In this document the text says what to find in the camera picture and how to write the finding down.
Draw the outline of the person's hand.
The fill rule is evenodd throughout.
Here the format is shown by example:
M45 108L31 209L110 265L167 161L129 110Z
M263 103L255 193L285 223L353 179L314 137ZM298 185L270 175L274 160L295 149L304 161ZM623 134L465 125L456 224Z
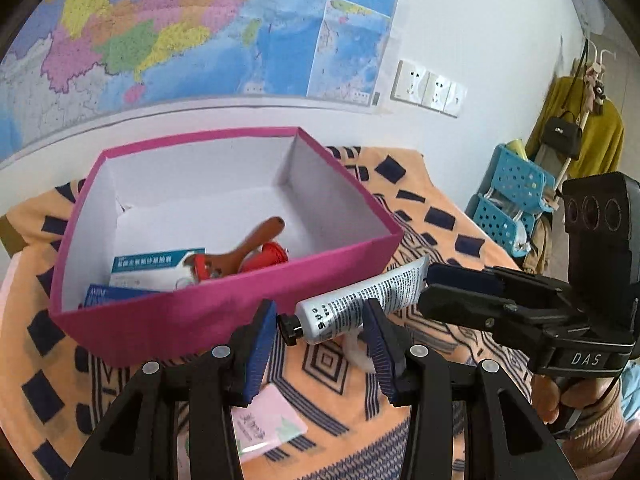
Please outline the person's hand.
M620 406L620 383L617 378L587 379L562 392L556 382L547 376L534 375L532 379L532 410L537 419L535 429L553 424L565 406L582 411L584 420L573 431L577 435L602 434L633 441L638 437L638 424L626 422Z

